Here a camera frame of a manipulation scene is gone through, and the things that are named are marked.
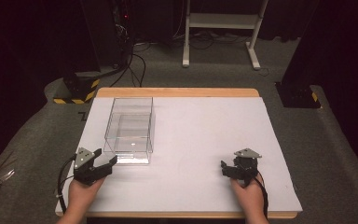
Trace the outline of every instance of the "person's right hand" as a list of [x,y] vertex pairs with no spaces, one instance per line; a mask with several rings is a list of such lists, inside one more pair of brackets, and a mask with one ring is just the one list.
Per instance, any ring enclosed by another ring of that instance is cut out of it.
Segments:
[[[256,178],[260,183],[263,183],[260,175],[257,175]],[[231,187],[237,195],[238,202],[245,214],[246,223],[269,223],[263,213],[263,192],[257,182],[252,179],[250,184],[245,188],[236,179],[230,178],[230,181]]]

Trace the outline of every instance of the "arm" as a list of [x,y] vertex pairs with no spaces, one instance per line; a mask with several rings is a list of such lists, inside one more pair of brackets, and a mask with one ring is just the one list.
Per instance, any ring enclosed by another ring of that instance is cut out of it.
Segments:
[[[258,175],[256,178],[260,182],[262,181],[260,175]],[[246,188],[241,186],[236,179],[230,178],[230,181],[231,187],[237,195],[238,202],[240,203],[243,213],[245,214],[246,223],[269,223],[263,213],[263,193],[255,180],[252,180]]]
[[69,203],[65,214],[57,224],[78,224],[89,210],[104,178],[97,180],[93,185],[87,186],[76,180],[69,185]]

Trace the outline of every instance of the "yellow and black hazard tape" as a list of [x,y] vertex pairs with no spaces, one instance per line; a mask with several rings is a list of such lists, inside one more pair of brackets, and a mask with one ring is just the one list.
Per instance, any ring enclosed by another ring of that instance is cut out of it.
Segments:
[[65,105],[65,104],[77,104],[77,105],[81,105],[81,104],[87,104],[91,101],[92,97],[95,94],[95,91],[97,89],[98,83],[100,83],[100,79],[96,79],[95,81],[93,81],[91,83],[91,87],[90,89],[85,92],[86,96],[82,99],[80,98],[54,98],[54,103],[59,104],[59,105]]

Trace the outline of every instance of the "clear plastic box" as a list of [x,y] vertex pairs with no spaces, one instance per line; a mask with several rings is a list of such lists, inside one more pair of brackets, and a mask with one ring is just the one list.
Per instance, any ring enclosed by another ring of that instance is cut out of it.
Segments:
[[117,164],[148,164],[156,115],[153,98],[115,98],[106,128],[104,153]]

